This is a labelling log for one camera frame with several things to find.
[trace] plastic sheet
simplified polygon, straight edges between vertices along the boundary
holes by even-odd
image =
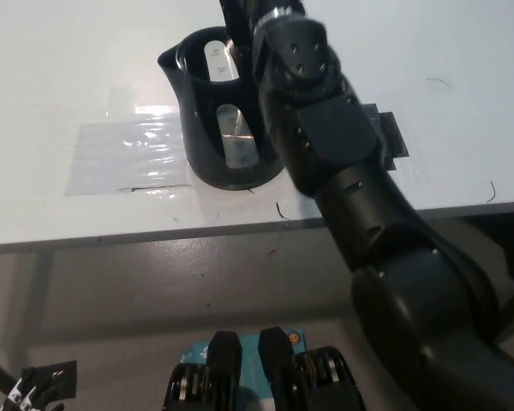
[[[178,111],[155,107],[133,117],[80,127],[67,195],[133,193],[188,184]]]

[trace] white tabletop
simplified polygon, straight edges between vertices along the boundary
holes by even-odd
[[[410,157],[391,174],[413,207],[514,211],[514,0],[306,6],[361,101],[394,112]],[[285,173],[254,194],[188,171],[183,187],[66,195],[81,127],[117,106],[175,108],[158,55],[222,24],[218,0],[0,1],[0,252],[320,223]]]

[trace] gray floor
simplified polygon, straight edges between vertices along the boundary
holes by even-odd
[[[485,267],[501,301],[513,294],[497,246],[460,222],[434,226]],[[370,410],[413,409],[360,331],[324,229],[0,255],[0,364],[18,374],[77,359],[68,411],[159,410],[191,343],[274,322],[341,349]],[[504,348],[514,355],[514,337]]]

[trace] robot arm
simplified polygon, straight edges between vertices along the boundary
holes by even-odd
[[[514,411],[514,360],[493,345],[493,287],[382,166],[380,140],[324,26],[298,0],[222,5],[234,41],[251,50],[275,151],[356,272],[356,312],[386,369],[423,410]]]

